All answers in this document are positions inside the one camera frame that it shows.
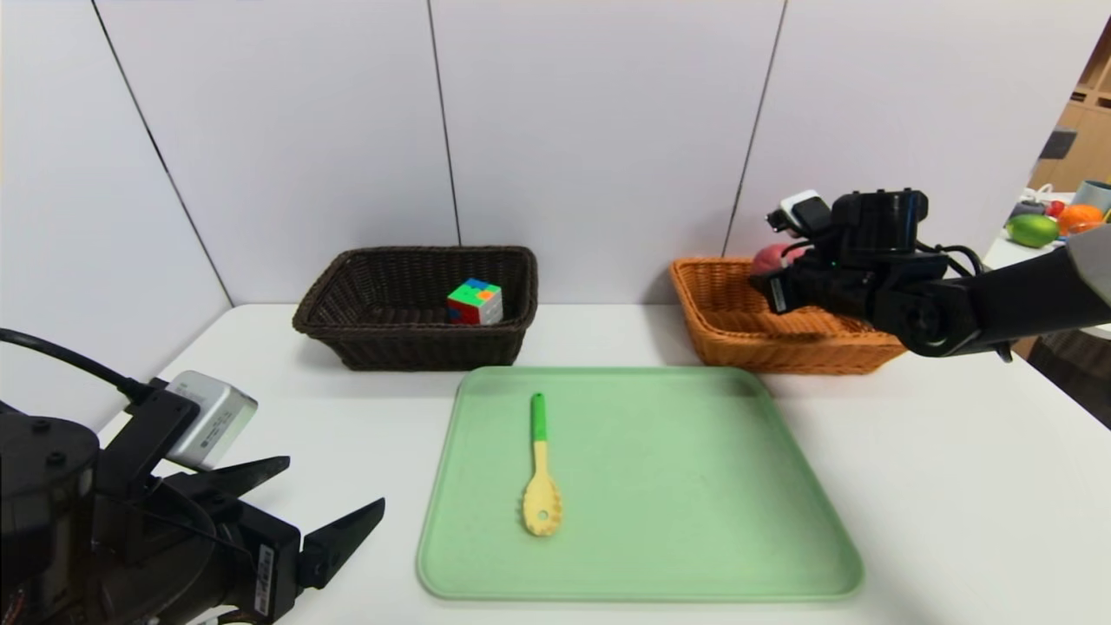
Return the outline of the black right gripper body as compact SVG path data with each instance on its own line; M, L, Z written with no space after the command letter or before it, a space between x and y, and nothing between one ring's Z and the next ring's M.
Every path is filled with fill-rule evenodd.
M820 308L844 317L869 316L870 272L798 260L792 265L770 273L772 293L763 298L767 308L778 315L785 315L801 308Z

